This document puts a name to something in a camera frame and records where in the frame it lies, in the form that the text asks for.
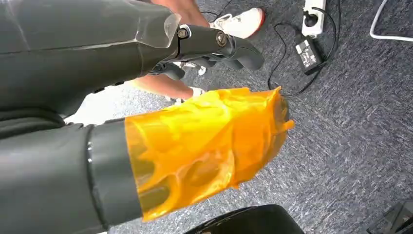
robotic arm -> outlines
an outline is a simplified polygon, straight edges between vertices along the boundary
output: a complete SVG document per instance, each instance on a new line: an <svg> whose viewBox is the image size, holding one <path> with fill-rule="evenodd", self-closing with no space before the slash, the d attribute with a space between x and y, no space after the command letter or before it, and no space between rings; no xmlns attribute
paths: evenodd
<svg viewBox="0 0 413 234"><path fill-rule="evenodd" d="M0 3L3 232L89 234L151 220L251 179L277 153L293 126L278 91L217 91L208 98L222 107L207 111L189 101L99 126L65 124L106 86L148 73L181 78L174 61L263 64L246 40L178 23L168 9L138 1ZM210 135L199 139L203 147L183 147L199 131Z"/></svg>

power strip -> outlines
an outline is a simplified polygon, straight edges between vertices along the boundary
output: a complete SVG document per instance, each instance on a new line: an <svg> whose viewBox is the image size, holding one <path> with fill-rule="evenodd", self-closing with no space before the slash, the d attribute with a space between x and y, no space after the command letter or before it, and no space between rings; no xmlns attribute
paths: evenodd
<svg viewBox="0 0 413 234"><path fill-rule="evenodd" d="M320 11L311 9L311 7L318 7L325 10L325 3L326 0L305 0L304 11L308 11L309 14L317 15L319 20L313 27L307 27L305 26L303 17L301 33L304 36L311 36L313 38L316 38L318 34L321 34L323 32L324 14Z"/></svg>

gray carpet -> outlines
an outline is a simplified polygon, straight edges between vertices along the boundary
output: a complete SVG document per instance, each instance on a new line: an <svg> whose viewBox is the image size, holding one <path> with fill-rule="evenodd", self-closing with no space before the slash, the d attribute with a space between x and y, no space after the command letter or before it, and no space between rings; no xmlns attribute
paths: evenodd
<svg viewBox="0 0 413 234"><path fill-rule="evenodd" d="M199 0L201 10L219 12L228 0ZM335 0L327 9L337 19ZM413 43L376 40L369 29L381 0L342 0L340 46L320 78L303 95L289 101L296 127L279 155L239 190L228 190L154 222L134 220L116 234L179 234L237 208L263 204L284 206L306 233L365 233L397 202L413 196ZM272 30L280 21L299 24L304 0L233 0L225 12L259 6L266 23L252 42L263 51L257 72L231 71L221 65L204 76L194 71L185 81L204 89L266 88L282 44ZM327 21L325 29L331 29ZM280 28L287 44L293 35ZM413 37L413 1L389 1L377 32ZM331 33L317 40L324 51ZM301 75L288 47L274 80L286 91L298 90ZM106 104L97 107L96 103ZM127 86L89 97L74 119L120 117L168 105L162 97Z"/></svg>

power adapter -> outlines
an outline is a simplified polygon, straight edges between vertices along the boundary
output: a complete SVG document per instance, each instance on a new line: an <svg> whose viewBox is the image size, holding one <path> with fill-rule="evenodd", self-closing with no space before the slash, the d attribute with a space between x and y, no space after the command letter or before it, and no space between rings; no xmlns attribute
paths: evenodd
<svg viewBox="0 0 413 234"><path fill-rule="evenodd" d="M311 37L303 35L296 37L295 51L304 74L311 75L321 69L323 60Z"/></svg>

black object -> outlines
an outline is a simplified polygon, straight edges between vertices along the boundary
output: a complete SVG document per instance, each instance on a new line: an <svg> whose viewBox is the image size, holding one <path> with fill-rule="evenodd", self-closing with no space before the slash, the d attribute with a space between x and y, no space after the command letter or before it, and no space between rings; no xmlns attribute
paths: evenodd
<svg viewBox="0 0 413 234"><path fill-rule="evenodd" d="M142 216L124 125L124 119L114 120L89 134L89 180L106 229Z"/></svg>
<svg viewBox="0 0 413 234"><path fill-rule="evenodd" d="M413 200L396 204L372 224L369 234L413 234Z"/></svg>
<svg viewBox="0 0 413 234"><path fill-rule="evenodd" d="M304 24L311 28L317 24L319 17L316 14L309 14L308 11L304 11Z"/></svg>
<svg viewBox="0 0 413 234"><path fill-rule="evenodd" d="M322 64L323 61L311 37L303 37L302 40L296 44L295 49L297 60L304 74L311 75L321 69L320 64Z"/></svg>
<svg viewBox="0 0 413 234"><path fill-rule="evenodd" d="M222 13L223 13L224 10L226 9L226 7L227 7L228 5L230 5L231 3L232 3L232 0L229 0L219 13L214 13L214 12L210 12L210 11L201 11L201 13L202 13L202 14L208 13L208 14L214 15L214 16L215 16L215 19L214 19L213 21L216 21L216 20L222 15Z"/></svg>
<svg viewBox="0 0 413 234"><path fill-rule="evenodd" d="M279 205L242 208L209 220L185 234L304 234Z"/></svg>

